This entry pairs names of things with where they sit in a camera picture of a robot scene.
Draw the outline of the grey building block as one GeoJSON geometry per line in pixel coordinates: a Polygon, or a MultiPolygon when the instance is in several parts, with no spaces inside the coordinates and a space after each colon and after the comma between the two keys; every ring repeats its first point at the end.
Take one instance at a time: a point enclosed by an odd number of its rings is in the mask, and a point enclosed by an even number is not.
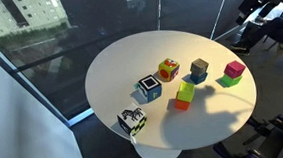
{"type": "Polygon", "coordinates": [[[192,62],[190,72],[195,75],[201,75],[206,72],[208,66],[209,64],[206,61],[198,58],[192,62]]]}

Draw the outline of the lime building block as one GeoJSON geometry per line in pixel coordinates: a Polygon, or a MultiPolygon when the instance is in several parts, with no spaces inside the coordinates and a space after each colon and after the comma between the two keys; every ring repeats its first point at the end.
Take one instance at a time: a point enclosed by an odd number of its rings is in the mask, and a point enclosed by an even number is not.
{"type": "Polygon", "coordinates": [[[194,97],[195,91],[194,91],[194,84],[190,84],[187,82],[181,82],[179,89],[178,89],[178,94],[177,94],[177,99],[191,103],[194,97]]]}

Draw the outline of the orange building block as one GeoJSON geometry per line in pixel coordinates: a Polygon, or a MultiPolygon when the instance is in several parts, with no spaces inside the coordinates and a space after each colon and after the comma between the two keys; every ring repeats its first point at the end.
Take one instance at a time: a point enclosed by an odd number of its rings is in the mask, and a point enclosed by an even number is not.
{"type": "Polygon", "coordinates": [[[175,103],[174,103],[174,107],[176,109],[185,110],[185,111],[187,111],[189,109],[189,105],[190,105],[189,102],[185,102],[185,101],[182,101],[182,100],[179,100],[179,99],[176,99],[175,103]]]}

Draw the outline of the blue building block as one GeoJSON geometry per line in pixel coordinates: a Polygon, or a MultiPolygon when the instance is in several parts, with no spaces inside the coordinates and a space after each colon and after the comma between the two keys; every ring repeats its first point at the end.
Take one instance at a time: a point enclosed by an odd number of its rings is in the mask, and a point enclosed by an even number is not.
{"type": "Polygon", "coordinates": [[[203,73],[203,74],[200,74],[200,75],[192,73],[189,78],[195,84],[200,84],[200,83],[204,82],[204,80],[207,78],[207,72],[203,73]]]}

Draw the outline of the green building block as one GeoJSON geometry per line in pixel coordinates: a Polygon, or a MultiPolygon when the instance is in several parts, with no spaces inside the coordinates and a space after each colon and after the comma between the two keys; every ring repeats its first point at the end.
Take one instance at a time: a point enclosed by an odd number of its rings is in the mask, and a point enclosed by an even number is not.
{"type": "Polygon", "coordinates": [[[235,86],[237,83],[239,83],[241,79],[242,79],[242,76],[238,76],[238,77],[235,77],[234,79],[232,79],[231,77],[224,74],[223,77],[221,78],[221,81],[227,87],[232,87],[232,86],[235,86]]]}

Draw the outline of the magenta building block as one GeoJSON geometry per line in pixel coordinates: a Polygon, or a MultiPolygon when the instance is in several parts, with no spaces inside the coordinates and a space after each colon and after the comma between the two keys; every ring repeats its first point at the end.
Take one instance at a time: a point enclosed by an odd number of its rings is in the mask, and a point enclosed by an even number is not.
{"type": "Polygon", "coordinates": [[[226,65],[224,73],[230,78],[235,79],[236,77],[241,76],[244,70],[245,66],[242,63],[234,60],[226,65]]]}

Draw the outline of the blue soft cube black square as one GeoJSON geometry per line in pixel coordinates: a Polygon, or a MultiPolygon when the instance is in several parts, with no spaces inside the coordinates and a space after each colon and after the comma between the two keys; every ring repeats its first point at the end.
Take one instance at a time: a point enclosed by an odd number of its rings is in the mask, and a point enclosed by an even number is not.
{"type": "Polygon", "coordinates": [[[147,103],[161,97],[161,91],[162,84],[151,74],[138,82],[138,92],[143,96],[147,103]]]}

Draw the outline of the colourful soft cube orange face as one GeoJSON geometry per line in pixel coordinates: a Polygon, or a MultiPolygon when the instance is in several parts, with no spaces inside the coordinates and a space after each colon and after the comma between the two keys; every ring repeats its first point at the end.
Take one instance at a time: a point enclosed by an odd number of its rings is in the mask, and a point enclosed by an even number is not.
{"type": "Polygon", "coordinates": [[[165,81],[172,81],[178,75],[179,68],[177,61],[166,58],[159,64],[158,74],[165,81]]]}

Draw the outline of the zebra soft cube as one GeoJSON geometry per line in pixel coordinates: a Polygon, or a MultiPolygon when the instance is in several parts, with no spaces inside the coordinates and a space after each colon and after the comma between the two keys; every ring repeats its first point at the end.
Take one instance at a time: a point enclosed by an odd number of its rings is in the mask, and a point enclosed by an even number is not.
{"type": "Polygon", "coordinates": [[[130,136],[135,136],[145,126],[146,119],[144,110],[133,103],[117,115],[120,127],[130,136]]]}

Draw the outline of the white round table base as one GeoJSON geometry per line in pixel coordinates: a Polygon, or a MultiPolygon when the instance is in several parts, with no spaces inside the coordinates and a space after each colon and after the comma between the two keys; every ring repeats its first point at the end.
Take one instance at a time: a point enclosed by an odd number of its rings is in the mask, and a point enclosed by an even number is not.
{"type": "Polygon", "coordinates": [[[181,154],[180,150],[164,150],[154,147],[147,147],[141,144],[136,144],[134,148],[141,158],[178,158],[181,154]]]}

